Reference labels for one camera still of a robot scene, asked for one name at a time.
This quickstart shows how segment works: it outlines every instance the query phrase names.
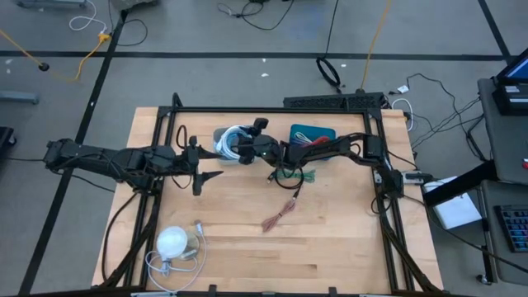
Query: black metal frame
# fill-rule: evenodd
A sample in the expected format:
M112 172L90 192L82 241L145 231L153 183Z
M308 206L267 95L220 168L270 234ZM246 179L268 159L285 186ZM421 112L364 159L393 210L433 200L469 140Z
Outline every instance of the black metal frame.
M382 115L381 110L379 108L368 108L368 109L347 109L343 108L342 110L329 110L329 109L302 109L302 108L257 108L257 107L184 107L182 106L182 102L180 101L179 97L175 93L172 97L172 105L171 106L160 106L158 108L157 113L157 119L156 124L154 126L154 132L153 132L153 139L152 144L158 144L160 141L161 131L163 122L168 117L168 126L167 126L167 133L165 135L164 143L166 145L170 145L171 138L174 131L174 125L176 122L176 116L177 113L182 112L201 112L201 113L213 113L213 112L223 112L223 113L292 113L292 114L349 114L349 115L359 115L363 116L364 125L365 125L365 132L366 133L372 133L372 128L370 125L370 119L374 120L377 127L377 134L382 138L384 141L384 146L387 148L387 143L385 139L385 132L384 132L384 126L382 121ZM374 170L372 170L372 177L374 180ZM69 291L69 292L57 292L53 294L60 294L64 296L70 296L70 295L108 295L108 296L121 296L121 295L128 295L130 296L131 292L141 292L145 291L147 281L148 281L148 272L147 272L147 266L143 263L142 269L141 269L141 276L140 276L140 282L137 286L131 286L131 281L134 276L134 259L137 252L140 250L140 248L145 244L146 242L146 248L145 248L145 255L146 252L153 249L153 243L155 239L156 234L156 225L158 222L158 213L159 208L161 205L161 199L162 199L162 189L163 189L163 179L157 179L152 180L152 187L155 189L153 191L152 196L141 196L141 200L139 202L138 212L136 215L135 225L134 225L134 232L132 237L132 244L131 249L127 253L127 255L124 257L121 264L114 270L114 272L109 276L108 280L102 283L99 286L95 286L94 288L90 290L77 290L77 291ZM377 187L375 186L375 195L377 198L382 198L380 196L380 193L378 192ZM145 227L144 225L144 216L146 215L147 210L147 204L148 200L153 198L153 207L150 214L150 217L148 219L148 223L146 223ZM384 208L383 199L377 199L378 201L378 207ZM403 223L402 218L400 216L399 212L399 206L398 201L395 200L391 207L392 210L392 216L393 216L393 224L395 233L397 234L399 242L403 245L403 247L406 249L406 243L405 243L405 235L403 231ZM382 214L384 217L380 216L380 227L382 224L382 219L386 219L386 214ZM401 290L398 287L398 277L396 275L396 266L394 265L394 255L393 255L393 249L390 241L388 240L387 236L382 233L383 236L383 245L384 245L384 257L387 265L387 273L389 277L389 286L391 289L391 292L405 292L414 291L414 282L413 282L413 276L405 264L404 261L401 262L402 268L403 268L403 276L405 280L405 290ZM121 278L124 277L124 283L123 287L117 287L119 281ZM178 295L189 295L197 296L197 295L203 295L203 296L216 296L218 295L261 295L260 293L215 293L215 285L211 285L209 292L186 292L179 293ZM337 296L337 290L335 288L329 288L329 295L335 295ZM288 295L295 295L295 296L321 296L319 294L288 294Z

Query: plug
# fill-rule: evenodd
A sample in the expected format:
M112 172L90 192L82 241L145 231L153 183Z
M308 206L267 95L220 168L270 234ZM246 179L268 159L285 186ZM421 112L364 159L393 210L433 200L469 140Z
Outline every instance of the plug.
M104 34L104 33L99 33L98 36L99 36L99 42L101 42L101 43L103 43L103 42L105 42L105 41L107 41L107 40L109 40L111 38L110 35Z
M198 233L203 236L204 229L201 227L201 221L199 219L195 221L195 226L196 226L196 231L198 231Z

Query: keyboard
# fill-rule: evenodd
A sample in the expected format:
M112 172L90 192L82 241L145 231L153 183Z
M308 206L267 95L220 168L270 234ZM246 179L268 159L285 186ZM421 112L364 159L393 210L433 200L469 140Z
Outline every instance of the keyboard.
M528 205L494 207L512 252L528 252Z

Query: computer monitor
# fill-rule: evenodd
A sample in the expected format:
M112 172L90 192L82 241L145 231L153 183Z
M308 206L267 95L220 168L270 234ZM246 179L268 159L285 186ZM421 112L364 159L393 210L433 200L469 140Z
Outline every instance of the computer monitor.
M509 63L497 79L503 84L528 83L528 49Z

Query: table leg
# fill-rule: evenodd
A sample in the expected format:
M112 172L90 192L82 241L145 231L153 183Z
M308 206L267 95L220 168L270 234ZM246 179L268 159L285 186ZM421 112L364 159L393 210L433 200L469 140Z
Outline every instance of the table leg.
M456 179L427 192L423 196L423 200L427 206L439 205L475 188L483 180L497 180L497 171L493 160L486 161Z

